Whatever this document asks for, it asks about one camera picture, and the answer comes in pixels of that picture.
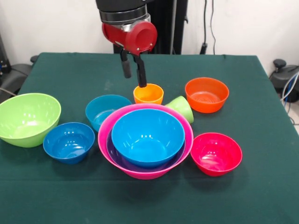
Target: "pink bowl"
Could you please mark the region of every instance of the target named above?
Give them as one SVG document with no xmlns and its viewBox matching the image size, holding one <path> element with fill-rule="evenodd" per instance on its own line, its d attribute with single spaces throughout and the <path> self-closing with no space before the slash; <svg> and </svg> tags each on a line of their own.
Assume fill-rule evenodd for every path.
<svg viewBox="0 0 299 224">
<path fill-rule="evenodd" d="M 191 157 L 209 176 L 221 176 L 234 170 L 242 161 L 241 147 L 220 133 L 204 133 L 194 139 Z"/>
<path fill-rule="evenodd" d="M 177 163 L 173 164 L 172 166 L 170 166 L 166 169 L 155 171 L 155 172 L 147 172 L 147 173 L 131 171 L 131 170 L 128 170 L 128 169 L 125 169 L 125 168 L 119 166 L 111 159 L 111 157 L 108 153 L 108 150 L 107 150 L 107 138 L 108 138 L 109 133 L 111 132 L 114 124 L 116 123 L 116 121 L 119 118 L 121 118 L 123 115 L 125 115 L 131 111 L 145 109 L 145 108 L 158 109 L 158 110 L 165 111 L 165 112 L 171 114 L 172 116 L 174 116 L 175 118 L 177 118 L 179 120 L 179 122 L 182 124 L 184 131 L 185 131 L 185 150 L 184 150 L 183 155 L 180 158 L 180 160 Z M 191 128 L 189 122 L 182 115 L 180 115 L 179 113 L 177 113 L 175 110 L 173 110 L 171 108 L 168 108 L 168 107 L 162 106 L 162 105 L 158 105 L 158 104 L 133 104 L 133 105 L 125 106 L 121 109 L 118 109 L 117 111 L 110 114 L 104 120 L 104 122 L 102 123 L 102 125 L 99 129 L 98 144 L 100 147 L 100 151 L 102 152 L 104 157 L 111 164 L 113 164 L 117 168 L 121 169 L 123 172 L 125 172 L 126 174 L 128 174 L 129 176 L 131 176 L 133 178 L 141 179 L 141 180 L 150 180 L 150 179 L 155 179 L 155 178 L 163 176 L 169 170 L 171 170 L 172 168 L 174 168 L 178 164 L 180 164 L 188 156 L 188 154 L 191 151 L 192 145 L 193 145 L 193 131 L 192 131 L 192 128 Z"/>
</svg>

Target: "white wall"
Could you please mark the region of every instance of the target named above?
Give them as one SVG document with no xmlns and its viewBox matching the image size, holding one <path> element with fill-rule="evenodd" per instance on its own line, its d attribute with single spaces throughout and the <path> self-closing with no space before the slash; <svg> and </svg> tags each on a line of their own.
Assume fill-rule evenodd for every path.
<svg viewBox="0 0 299 224">
<path fill-rule="evenodd" d="M 184 54 L 200 51 L 203 6 L 204 0 L 189 0 Z M 216 53 L 258 55 L 267 73 L 275 58 L 298 64 L 298 15 L 298 0 L 215 0 Z M 0 32 L 11 63 L 28 63 L 32 55 L 44 51 L 113 51 L 101 32 L 95 0 L 0 0 Z M 207 42 L 211 54 L 209 28 Z"/>
<path fill-rule="evenodd" d="M 0 33 L 11 63 L 41 52 L 113 52 L 95 0 L 0 0 Z"/>
<path fill-rule="evenodd" d="M 269 74 L 272 61 L 283 58 L 299 64 L 298 0 L 214 0 L 213 31 L 216 54 L 257 55 Z M 204 39 L 204 0 L 189 0 L 189 24 L 185 25 L 183 53 L 197 54 Z M 207 53 L 211 54 L 212 1 L 208 0 Z"/>
</svg>

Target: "lime green bowl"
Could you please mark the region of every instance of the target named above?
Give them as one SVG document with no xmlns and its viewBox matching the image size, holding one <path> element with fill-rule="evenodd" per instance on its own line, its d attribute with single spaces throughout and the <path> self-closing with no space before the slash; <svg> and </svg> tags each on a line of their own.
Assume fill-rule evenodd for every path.
<svg viewBox="0 0 299 224">
<path fill-rule="evenodd" d="M 57 126 L 61 106 L 54 97 L 27 93 L 0 104 L 0 139 L 19 147 L 36 147 Z"/>
</svg>

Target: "electrical cord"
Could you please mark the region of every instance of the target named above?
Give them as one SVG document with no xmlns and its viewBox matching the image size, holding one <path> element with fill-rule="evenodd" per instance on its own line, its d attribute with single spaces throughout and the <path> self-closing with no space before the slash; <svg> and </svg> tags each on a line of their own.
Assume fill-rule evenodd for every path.
<svg viewBox="0 0 299 224">
<path fill-rule="evenodd" d="M 205 31 L 204 43 L 206 43 L 206 4 L 207 4 L 207 0 L 205 0 L 205 9 L 204 9 L 204 31 Z"/>
<path fill-rule="evenodd" d="M 295 66 L 294 68 L 292 68 L 292 69 L 291 69 L 291 70 L 289 70 L 288 72 L 295 71 L 297 68 L 299 68 L 299 65 Z"/>
<path fill-rule="evenodd" d="M 292 85 L 292 81 L 289 83 L 289 88 L 288 88 L 288 92 L 290 91 L 290 89 L 291 89 L 291 85 Z M 286 104 L 287 104 L 287 102 L 288 102 L 288 96 L 285 98 L 285 106 L 286 106 Z"/>
<path fill-rule="evenodd" d="M 26 74 L 25 72 L 22 72 L 22 71 L 20 71 L 20 70 L 17 70 L 17 69 L 14 69 L 14 68 L 11 68 L 11 70 L 17 71 L 17 72 L 19 72 L 19 73 L 22 73 L 23 75 L 28 76 L 28 74 Z"/>
<path fill-rule="evenodd" d="M 214 15 L 214 0 L 212 0 L 212 14 L 211 14 L 211 22 L 210 22 L 210 25 L 211 25 L 211 33 L 212 33 L 212 37 L 213 37 L 213 39 L 214 39 L 213 53 L 214 53 L 214 55 L 215 55 L 216 38 L 215 38 L 215 35 L 214 35 L 214 32 L 213 32 L 213 27 L 212 27 L 213 15 Z"/>
<path fill-rule="evenodd" d="M 6 92 L 6 93 L 8 93 L 8 94 L 10 94 L 10 95 L 12 95 L 12 96 L 16 96 L 16 94 L 14 94 L 13 92 L 11 92 L 11 91 L 8 91 L 8 90 L 6 90 L 6 89 L 3 89 L 3 88 L 1 88 L 0 87 L 0 91 L 4 91 L 4 92 Z"/>
<path fill-rule="evenodd" d="M 291 110 L 291 102 L 289 102 L 289 109 L 287 111 L 287 114 L 289 114 L 290 110 Z"/>
<path fill-rule="evenodd" d="M 293 118 L 291 118 L 291 117 L 289 117 L 290 118 L 290 120 L 291 120 L 291 122 L 292 122 L 292 124 L 294 125 L 294 126 L 297 126 L 297 125 L 299 125 L 299 124 L 296 124 L 295 123 L 295 121 L 294 121 L 294 119 Z"/>
<path fill-rule="evenodd" d="M 299 77 L 299 72 L 297 72 L 296 74 L 294 74 L 294 75 L 293 75 L 293 76 L 286 82 L 285 87 L 284 87 L 284 90 L 282 91 L 282 98 L 280 99 L 281 101 L 283 101 L 283 100 L 284 100 L 284 99 L 285 99 L 285 98 L 292 92 L 292 90 L 294 89 L 294 86 L 295 86 L 295 84 L 296 84 L 296 82 L 297 82 L 298 77 Z M 290 90 L 285 94 L 285 90 L 286 90 L 287 86 L 289 85 L 289 83 L 290 83 L 293 79 L 295 79 L 295 80 L 294 80 L 294 82 L 293 82 L 293 84 L 292 84 Z"/>
</svg>

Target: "dark blue bowl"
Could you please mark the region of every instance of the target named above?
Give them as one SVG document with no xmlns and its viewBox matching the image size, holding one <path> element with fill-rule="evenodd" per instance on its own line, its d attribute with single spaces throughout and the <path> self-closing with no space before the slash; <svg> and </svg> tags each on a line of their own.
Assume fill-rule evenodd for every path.
<svg viewBox="0 0 299 224">
<path fill-rule="evenodd" d="M 117 163 L 119 166 L 125 168 L 125 169 L 129 169 L 131 171 L 135 171 L 135 172 L 156 172 L 156 171 L 160 171 L 160 170 L 164 170 L 168 167 L 171 167 L 173 164 L 175 164 L 177 161 L 180 160 L 180 158 L 182 157 L 183 153 L 184 153 L 184 149 L 185 149 L 185 142 L 183 144 L 183 146 L 180 148 L 180 150 L 178 151 L 178 153 L 167 163 L 159 166 L 159 167 L 155 167 L 155 168 L 142 168 L 139 166 L 134 165 L 133 163 L 130 163 L 129 161 L 127 161 L 118 151 L 117 149 L 114 147 L 113 142 L 112 142 L 112 138 L 111 138 L 111 132 L 107 138 L 107 150 L 108 153 L 111 157 L 111 159 Z"/>
<path fill-rule="evenodd" d="M 51 130 L 43 140 L 45 152 L 67 164 L 82 161 L 93 146 L 93 130 L 82 123 L 66 123 Z"/>
</svg>

